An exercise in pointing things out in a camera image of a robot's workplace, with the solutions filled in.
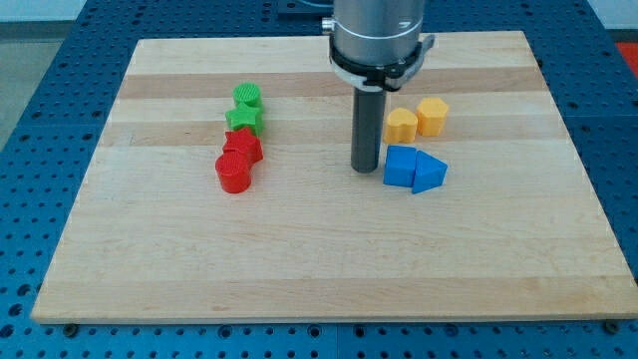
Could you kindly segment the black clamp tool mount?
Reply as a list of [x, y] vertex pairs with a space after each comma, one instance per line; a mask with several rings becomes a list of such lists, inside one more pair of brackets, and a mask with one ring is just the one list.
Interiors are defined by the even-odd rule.
[[337, 50], [333, 35], [328, 40], [330, 64], [341, 80], [364, 92], [397, 92], [421, 70], [427, 52], [435, 45], [436, 36], [426, 36], [407, 58], [389, 65], [356, 63]]

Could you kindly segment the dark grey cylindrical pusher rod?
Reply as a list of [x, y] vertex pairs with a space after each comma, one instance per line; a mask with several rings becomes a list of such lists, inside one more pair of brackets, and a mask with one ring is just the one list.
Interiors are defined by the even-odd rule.
[[351, 167], [358, 173], [373, 172], [379, 162], [386, 93], [354, 89]]

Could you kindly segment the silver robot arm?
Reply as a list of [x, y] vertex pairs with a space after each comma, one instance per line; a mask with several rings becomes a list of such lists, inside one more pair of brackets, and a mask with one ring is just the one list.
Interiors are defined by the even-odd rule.
[[386, 96], [421, 70], [436, 37], [421, 36], [424, 0], [334, 0], [322, 21], [335, 74], [353, 87], [351, 167], [373, 172], [379, 163]]

